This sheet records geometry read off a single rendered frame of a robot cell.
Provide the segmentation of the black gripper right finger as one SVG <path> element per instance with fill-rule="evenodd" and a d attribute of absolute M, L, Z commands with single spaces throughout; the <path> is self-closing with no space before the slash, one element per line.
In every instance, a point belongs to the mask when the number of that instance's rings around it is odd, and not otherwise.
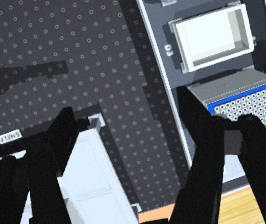
<path fill-rule="evenodd" d="M 225 155 L 237 155 L 266 224 L 266 126 L 253 114 L 210 113 L 186 86 L 176 90 L 196 150 L 168 224 L 218 224 Z"/>

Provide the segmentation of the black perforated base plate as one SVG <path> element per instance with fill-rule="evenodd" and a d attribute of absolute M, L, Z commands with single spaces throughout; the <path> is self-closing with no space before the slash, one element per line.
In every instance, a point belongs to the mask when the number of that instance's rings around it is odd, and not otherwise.
<path fill-rule="evenodd" d="M 139 214 L 175 204 L 189 167 L 136 0 L 0 0 L 0 157 L 72 106 L 99 135 Z"/>

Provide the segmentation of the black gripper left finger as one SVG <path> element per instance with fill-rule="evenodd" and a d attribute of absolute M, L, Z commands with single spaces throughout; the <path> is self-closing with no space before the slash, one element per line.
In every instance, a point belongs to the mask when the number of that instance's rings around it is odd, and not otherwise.
<path fill-rule="evenodd" d="M 21 223 L 29 190 L 29 224 L 72 224 L 57 178 L 63 177 L 78 136 L 72 106 L 65 107 L 43 137 L 23 141 L 23 157 L 0 159 L 0 224 Z"/>

